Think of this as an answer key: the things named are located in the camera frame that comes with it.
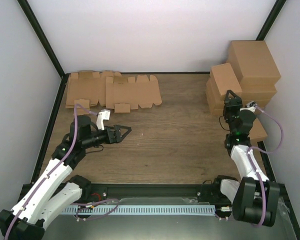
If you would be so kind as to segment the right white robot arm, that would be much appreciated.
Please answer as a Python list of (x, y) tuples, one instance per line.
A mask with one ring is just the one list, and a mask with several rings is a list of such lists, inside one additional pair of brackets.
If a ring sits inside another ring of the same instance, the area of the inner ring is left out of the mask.
[(257, 119), (255, 110), (258, 108), (254, 101), (243, 105), (240, 96), (227, 90), (223, 117), (229, 132), (225, 136), (224, 147), (234, 161), (241, 180), (222, 179), (212, 188), (212, 195), (219, 202), (226, 198), (230, 200), (235, 220), (256, 227), (271, 227), (276, 220), (280, 187), (263, 173), (254, 156), (250, 131)]

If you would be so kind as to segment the cardboard box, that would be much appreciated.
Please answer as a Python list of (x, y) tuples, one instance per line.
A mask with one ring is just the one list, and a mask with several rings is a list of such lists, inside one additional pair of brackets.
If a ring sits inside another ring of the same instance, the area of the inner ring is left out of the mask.
[(212, 66), (210, 69), (212, 86), (217, 90), (219, 97), (224, 97), (228, 90), (236, 95), (242, 95), (242, 88), (230, 63)]

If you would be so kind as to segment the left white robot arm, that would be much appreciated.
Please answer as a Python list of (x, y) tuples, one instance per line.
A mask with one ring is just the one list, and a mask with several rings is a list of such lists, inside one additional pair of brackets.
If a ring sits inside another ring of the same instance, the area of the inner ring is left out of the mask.
[(128, 126), (104, 126), (103, 117), (93, 123), (87, 115), (73, 119), (69, 133), (55, 148), (46, 169), (30, 190), (11, 209), (0, 212), (0, 230), (6, 240), (40, 240), (52, 221), (69, 205), (87, 202), (92, 183), (75, 175), (58, 191), (60, 184), (86, 156), (86, 150), (118, 144), (131, 132)]

